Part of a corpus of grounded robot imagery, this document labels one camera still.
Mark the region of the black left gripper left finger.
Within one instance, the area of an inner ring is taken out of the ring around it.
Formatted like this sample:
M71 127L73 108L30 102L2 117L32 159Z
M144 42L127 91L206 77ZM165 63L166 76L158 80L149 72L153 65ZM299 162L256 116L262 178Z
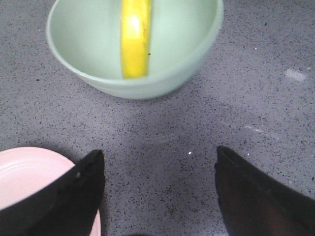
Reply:
M88 236L104 187L104 156L93 150L54 182L1 210L0 234Z

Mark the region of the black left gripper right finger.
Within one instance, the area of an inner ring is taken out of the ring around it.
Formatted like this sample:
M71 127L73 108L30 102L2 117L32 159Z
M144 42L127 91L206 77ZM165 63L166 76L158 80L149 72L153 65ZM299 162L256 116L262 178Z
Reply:
M313 236L315 201L219 146L215 185L230 236Z

